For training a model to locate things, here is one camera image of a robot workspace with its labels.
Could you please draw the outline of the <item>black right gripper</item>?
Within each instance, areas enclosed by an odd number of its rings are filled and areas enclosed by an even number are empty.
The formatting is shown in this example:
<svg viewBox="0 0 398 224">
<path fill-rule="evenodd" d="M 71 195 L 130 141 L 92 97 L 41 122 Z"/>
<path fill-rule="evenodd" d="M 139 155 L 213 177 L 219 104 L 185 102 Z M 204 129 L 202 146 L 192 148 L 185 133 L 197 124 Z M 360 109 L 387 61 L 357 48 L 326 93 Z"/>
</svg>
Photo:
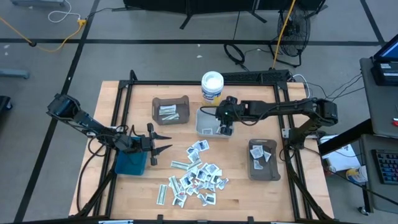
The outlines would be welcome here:
<svg viewBox="0 0 398 224">
<path fill-rule="evenodd" d="M 248 104 L 247 100 L 242 100 L 238 104 L 238 99 L 233 96 L 228 96 L 223 100 L 220 105 L 216 108 L 216 118 L 221 122 L 220 134 L 226 134 L 228 136 L 233 133 L 234 122 L 245 123 L 248 120 Z"/>
</svg>

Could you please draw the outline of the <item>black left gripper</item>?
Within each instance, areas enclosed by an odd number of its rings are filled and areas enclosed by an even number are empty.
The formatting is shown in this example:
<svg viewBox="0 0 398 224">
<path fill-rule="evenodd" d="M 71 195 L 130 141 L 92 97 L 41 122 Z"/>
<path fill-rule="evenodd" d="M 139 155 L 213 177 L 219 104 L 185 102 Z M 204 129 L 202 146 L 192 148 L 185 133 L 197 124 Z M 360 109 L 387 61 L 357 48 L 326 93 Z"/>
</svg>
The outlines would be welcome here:
<svg viewBox="0 0 398 224">
<path fill-rule="evenodd" d="M 131 126 L 131 130 L 127 135 L 127 146 L 123 149 L 123 155 L 126 157 L 130 166 L 146 165 L 147 154 L 150 154 L 150 164 L 155 165 L 155 156 L 162 151 L 170 148 L 172 144 L 155 148 L 154 140 L 166 140 L 171 137 L 161 136 L 154 131 L 154 125 L 147 123 L 148 136 L 145 134 L 137 134 L 135 126 Z"/>
</svg>

